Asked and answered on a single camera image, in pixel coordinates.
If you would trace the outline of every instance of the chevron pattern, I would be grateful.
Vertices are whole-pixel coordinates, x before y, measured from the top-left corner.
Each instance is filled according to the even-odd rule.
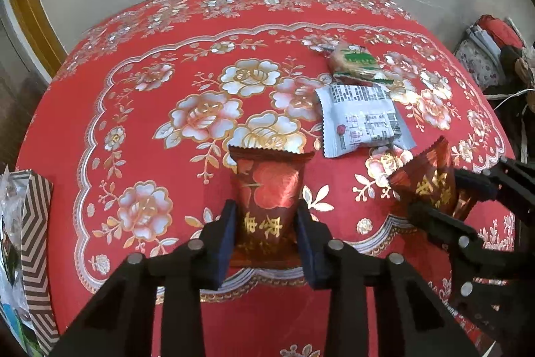
[[[12,177],[28,179],[22,210],[22,281],[37,340],[47,355],[60,338],[46,274],[46,229],[52,183],[32,170],[12,173]]]

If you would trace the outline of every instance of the screw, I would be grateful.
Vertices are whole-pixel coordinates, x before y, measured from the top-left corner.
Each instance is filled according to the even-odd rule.
[[[137,265],[138,263],[141,263],[142,260],[143,260],[143,255],[141,253],[132,253],[132,254],[129,254],[128,257],[126,258],[126,261],[130,265]]]
[[[459,238],[459,247],[466,248],[470,244],[470,239],[468,239],[468,236],[462,235]]]
[[[188,242],[188,248],[194,252],[197,250],[202,250],[204,248],[204,242],[200,239],[192,239]]]
[[[339,250],[343,249],[343,242],[340,241],[339,239],[331,239],[329,242],[327,242],[327,246],[331,250],[339,251]]]
[[[405,259],[399,253],[391,253],[389,254],[389,261],[391,261],[394,265],[401,265]]]
[[[473,290],[472,282],[467,281],[463,283],[463,285],[461,286],[461,295],[469,296],[472,293],[472,290]]]

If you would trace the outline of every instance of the round table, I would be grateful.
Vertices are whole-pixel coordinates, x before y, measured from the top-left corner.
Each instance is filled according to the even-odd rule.
[[[397,78],[391,96],[414,149],[323,157],[312,96],[331,81],[318,45],[335,40],[365,46]],[[18,161],[54,184],[47,261],[59,331],[128,253],[168,253],[217,218],[232,192],[229,144],[316,150],[302,190],[311,213],[362,253],[403,253],[446,304],[447,255],[408,224],[387,181],[440,135],[458,167],[512,156],[470,75],[390,0],[150,0],[107,19],[47,90]],[[477,205],[466,222],[486,247],[513,248],[501,205]],[[323,349],[329,293],[305,286],[300,268],[234,269],[201,298],[208,356]]]

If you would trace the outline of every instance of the scalloped border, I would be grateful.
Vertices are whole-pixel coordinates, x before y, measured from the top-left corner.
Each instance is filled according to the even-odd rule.
[[[105,282],[105,280],[94,278],[87,271],[85,267],[84,253],[85,253],[85,249],[89,241],[90,235],[84,226],[84,221],[83,221],[84,211],[82,210],[82,205],[84,204],[87,193],[89,192],[91,188],[91,184],[89,183],[89,180],[87,177],[87,165],[88,165],[89,157],[91,156],[95,147],[97,146],[94,132],[98,124],[98,120],[100,120],[100,117],[105,111],[104,106],[103,106],[104,97],[108,93],[108,91],[111,89],[111,87],[114,85],[114,82],[113,82],[114,74],[119,69],[121,69],[123,66],[127,64],[130,64],[132,62],[140,62],[143,59],[158,52],[175,51],[177,49],[180,49],[183,46],[189,45],[194,42],[200,42],[200,41],[215,42],[217,40],[220,40],[221,38],[229,37],[230,35],[234,35],[234,34],[256,35],[258,33],[261,33],[267,30],[279,30],[279,31],[293,32],[295,30],[302,29],[304,27],[311,27],[312,29],[320,30],[320,31],[328,31],[333,28],[341,28],[341,29],[351,30],[351,31],[358,31],[360,29],[368,29],[371,31],[379,32],[379,33],[389,31],[389,32],[394,32],[395,34],[398,34],[398,35],[410,35],[411,37],[414,37],[414,38],[424,38],[428,43],[433,45],[436,51],[438,51],[440,54],[442,54],[446,58],[446,60],[448,60],[448,63],[451,68],[455,69],[458,73],[462,74],[462,72],[459,71],[458,67],[453,62],[451,62],[451,59],[449,58],[449,56],[447,56],[446,53],[440,50],[435,44],[435,42],[432,41],[429,37],[427,37],[427,35],[423,35],[420,33],[412,33],[412,32],[408,32],[404,30],[394,30],[394,29],[390,29],[387,27],[373,27],[373,26],[369,26],[365,24],[345,25],[345,24],[340,24],[340,23],[326,23],[323,25],[316,25],[316,24],[307,23],[307,22],[296,22],[291,25],[281,25],[281,24],[272,23],[272,24],[264,24],[261,26],[257,26],[252,29],[237,28],[237,29],[224,31],[216,35],[200,35],[197,37],[191,37],[186,40],[182,40],[178,43],[159,46],[157,48],[153,48],[149,50],[148,52],[144,53],[141,56],[131,57],[120,62],[114,68],[110,70],[110,72],[108,73],[108,75],[106,76],[104,80],[104,89],[98,96],[98,99],[95,104],[96,114],[86,129],[86,136],[85,136],[86,150],[80,159],[80,162],[78,165],[78,171],[77,171],[78,186],[80,188],[80,191],[78,192],[77,198],[74,202],[74,208],[73,208],[73,225],[77,234],[77,243],[74,249],[74,265],[76,267],[78,277],[80,281],[82,282],[82,285],[84,285],[84,287],[87,290],[89,290],[89,292],[95,293],[100,288],[100,286]],[[489,110],[482,102],[480,94],[472,86],[471,83],[467,82],[467,86],[469,86],[469,88],[472,91],[474,91],[480,107],[483,108],[485,113],[489,116],[491,125],[494,131],[498,134],[498,137],[494,137],[495,142],[497,138],[499,138],[501,142],[500,147],[498,147],[497,145],[494,148],[495,153],[493,156],[487,155],[485,164],[483,167],[477,166],[476,164],[473,165],[473,171],[480,172],[485,168],[490,168],[491,165],[495,164],[498,161],[499,157],[505,151],[505,141],[501,135],[499,128],[496,127],[493,117],[489,114]],[[388,215],[383,225],[373,236],[363,241],[357,241],[357,242],[346,241],[346,242],[361,253],[367,253],[367,254],[376,256],[380,254],[386,247],[388,247],[388,245],[390,244],[390,242],[392,241],[392,239],[394,238],[396,234],[410,233],[411,231],[414,231],[414,228],[408,223],[407,220],[403,218],[395,217],[394,215]],[[259,282],[268,284],[268,285],[273,285],[273,286],[295,286],[295,285],[299,285],[303,283],[303,272],[301,268],[293,268],[289,270],[242,269],[238,271],[237,273],[235,273],[233,276],[228,277],[223,282],[223,285],[221,286],[219,290],[216,290],[214,292],[207,291],[207,290],[202,291],[201,299],[205,302],[221,302],[221,301],[232,300],[249,292]],[[161,302],[162,300],[163,300],[163,289],[159,289],[158,301]]]

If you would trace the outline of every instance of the yellow wooden trim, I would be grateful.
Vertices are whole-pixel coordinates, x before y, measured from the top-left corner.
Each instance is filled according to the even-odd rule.
[[[41,0],[9,0],[19,25],[45,70],[54,77],[67,53],[44,12]]]

